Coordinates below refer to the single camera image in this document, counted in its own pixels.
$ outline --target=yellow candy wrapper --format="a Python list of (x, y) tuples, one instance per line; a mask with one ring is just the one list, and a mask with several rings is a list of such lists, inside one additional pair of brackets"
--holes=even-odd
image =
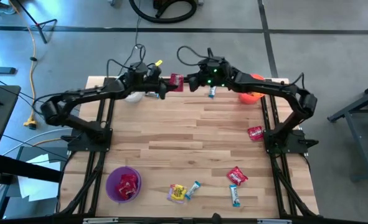
[(187, 189), (184, 186), (178, 184), (171, 184), (170, 188), (172, 188), (171, 199), (184, 200), (185, 193), (187, 191)]

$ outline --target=yellow cord plug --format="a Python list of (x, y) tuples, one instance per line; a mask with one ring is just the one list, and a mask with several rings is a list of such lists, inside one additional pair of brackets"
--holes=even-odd
[(25, 123), (23, 123), (23, 125), (29, 127), (32, 130), (37, 129), (37, 122), (32, 117), (30, 117)]
[(155, 63), (155, 66), (157, 66), (157, 67), (158, 67), (158, 66), (160, 66), (162, 63), (163, 63), (163, 61), (162, 61), (162, 60), (158, 60), (158, 62), (156, 62), (156, 63)]

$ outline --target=purple bowl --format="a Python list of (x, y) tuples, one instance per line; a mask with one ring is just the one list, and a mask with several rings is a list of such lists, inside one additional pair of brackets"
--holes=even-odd
[[(134, 174), (137, 176), (138, 178), (138, 183), (137, 183), (137, 191), (136, 193), (129, 198), (128, 200), (123, 199), (116, 191), (115, 191), (115, 187), (116, 185), (118, 185), (118, 183), (120, 183), (121, 180), (121, 176), (123, 174)], [(139, 172), (131, 167), (128, 166), (124, 166), (124, 167), (119, 167), (117, 169), (115, 169), (108, 177), (108, 179), (106, 180), (106, 193), (108, 194), (109, 198), (112, 199), (112, 201), (114, 202), (118, 202), (118, 203), (127, 203), (132, 201), (139, 193), (139, 191), (141, 190), (141, 176), (139, 174)]]

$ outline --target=vacuum hose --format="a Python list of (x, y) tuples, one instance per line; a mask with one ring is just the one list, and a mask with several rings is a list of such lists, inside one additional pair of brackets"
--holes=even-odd
[[(191, 4), (192, 9), (187, 14), (179, 16), (179, 17), (161, 19), (160, 17), (165, 12), (165, 10), (171, 4), (174, 4), (175, 2), (178, 2), (178, 1), (188, 2), (189, 4)], [(136, 6), (134, 0), (130, 0), (130, 4), (131, 4), (131, 7), (134, 9), (135, 13), (137, 13), (143, 19), (145, 19), (149, 22), (159, 23), (159, 24), (170, 24), (170, 23), (176, 23), (176, 22), (184, 21), (184, 20), (189, 19), (190, 17), (192, 17), (195, 14), (196, 9), (197, 9), (197, 5), (196, 5), (195, 0), (168, 0), (158, 10), (158, 13), (156, 14), (156, 17), (151, 17), (151, 16), (148, 16), (145, 13), (143, 13), (140, 9), (138, 9), (138, 7)]]

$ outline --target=white paper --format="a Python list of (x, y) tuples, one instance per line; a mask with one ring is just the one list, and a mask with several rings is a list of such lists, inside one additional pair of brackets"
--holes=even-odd
[[(60, 162), (50, 163), (48, 160), (49, 160), (48, 154), (44, 154), (41, 156), (37, 156), (36, 158), (31, 159), (27, 162), (29, 163), (40, 162), (36, 163), (36, 165), (57, 171), (60, 170)], [(53, 198), (56, 197), (58, 194), (59, 183), (45, 180), (31, 179), (28, 177), (17, 177), (17, 178), (19, 181), (19, 188), (21, 190), (22, 198), (29, 196), (30, 202), (35, 200)]]
[[(27, 162), (33, 163), (33, 162), (41, 162), (41, 161), (48, 161), (48, 160), (49, 160), (48, 154), (44, 154), (41, 156), (37, 156), (36, 158), (31, 159)], [(35, 187), (35, 185), (31, 184), (31, 179), (28, 177), (18, 176), (17, 180), (19, 182), (19, 189), (21, 191), (22, 198), (27, 197), (29, 194), (35, 194), (39, 190)]]
[[(53, 162), (50, 164), (42, 165), (46, 168), (53, 170), (60, 170), (60, 162)], [(48, 198), (54, 198), (58, 195), (58, 186), (59, 183), (44, 181), (44, 180), (35, 180), (35, 184), (38, 188), (38, 192), (34, 194), (29, 194), (29, 201), (33, 202), (35, 200), (43, 200)]]

